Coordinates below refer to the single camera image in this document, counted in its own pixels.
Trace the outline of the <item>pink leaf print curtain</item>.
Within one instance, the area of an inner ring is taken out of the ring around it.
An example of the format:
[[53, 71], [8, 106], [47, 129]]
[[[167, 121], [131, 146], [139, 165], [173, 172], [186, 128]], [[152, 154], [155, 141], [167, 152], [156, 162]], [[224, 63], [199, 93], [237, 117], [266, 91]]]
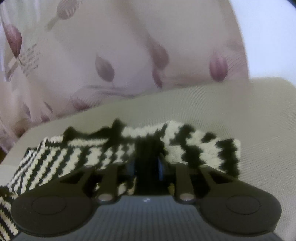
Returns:
[[1, 149], [101, 104], [248, 80], [230, 1], [1, 1]]

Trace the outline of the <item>black white striped knit sweater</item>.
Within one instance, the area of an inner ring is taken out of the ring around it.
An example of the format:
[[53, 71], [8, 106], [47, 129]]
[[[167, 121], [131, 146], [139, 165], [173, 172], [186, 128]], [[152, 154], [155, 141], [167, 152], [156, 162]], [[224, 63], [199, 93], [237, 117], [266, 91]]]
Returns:
[[28, 148], [11, 180], [1, 186], [1, 240], [12, 240], [19, 233], [10, 215], [18, 196], [86, 165], [102, 170], [113, 163], [125, 163], [135, 153], [137, 142], [149, 139], [164, 145], [167, 162], [205, 164], [235, 178], [240, 174], [239, 140], [219, 138], [189, 124], [171, 120], [133, 128], [115, 120], [112, 126], [94, 133], [68, 128]]

